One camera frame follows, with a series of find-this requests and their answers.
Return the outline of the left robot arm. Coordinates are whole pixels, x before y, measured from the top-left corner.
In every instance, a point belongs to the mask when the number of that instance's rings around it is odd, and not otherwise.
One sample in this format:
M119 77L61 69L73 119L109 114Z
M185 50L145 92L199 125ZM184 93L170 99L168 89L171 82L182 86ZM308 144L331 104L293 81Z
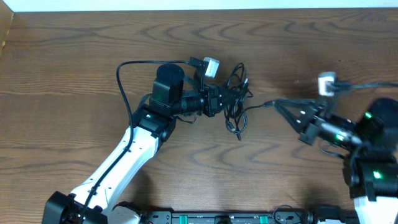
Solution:
M118 205L118 198L139 169L157 153L182 115L212 117L239 96L225 86L206 84L217 68L191 62L195 79L185 76L182 61L160 61L152 93L136 111L129 110L129 127L105 161L70 194L55 192L46 202L42 223L139 223L141 214Z

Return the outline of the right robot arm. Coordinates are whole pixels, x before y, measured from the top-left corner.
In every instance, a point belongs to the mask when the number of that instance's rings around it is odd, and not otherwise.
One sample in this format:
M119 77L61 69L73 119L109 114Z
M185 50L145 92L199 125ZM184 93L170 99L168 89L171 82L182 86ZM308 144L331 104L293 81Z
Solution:
M357 122L338 116L331 100L275 100L274 108L312 145L320 138L348 151L343 177L359 223L397 223L397 101L378 98Z

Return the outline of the wooden side panel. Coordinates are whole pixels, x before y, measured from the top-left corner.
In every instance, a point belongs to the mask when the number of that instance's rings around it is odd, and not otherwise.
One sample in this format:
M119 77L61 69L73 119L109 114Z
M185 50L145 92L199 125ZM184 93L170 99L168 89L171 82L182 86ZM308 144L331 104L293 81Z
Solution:
M14 19L14 11L10 9L10 7L1 0L0 2L0 55L2 55L2 51L6 45L6 39L9 34L9 30L11 28L11 24Z

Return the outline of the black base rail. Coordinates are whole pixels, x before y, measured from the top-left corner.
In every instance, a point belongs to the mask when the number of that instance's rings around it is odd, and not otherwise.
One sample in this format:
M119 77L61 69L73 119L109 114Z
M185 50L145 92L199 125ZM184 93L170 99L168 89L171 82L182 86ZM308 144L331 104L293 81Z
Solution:
M152 211L141 217L141 224L301 224L301 223L359 223L353 213L337 213L329 217L316 217L315 214L301 211L277 210L259 213L206 213Z

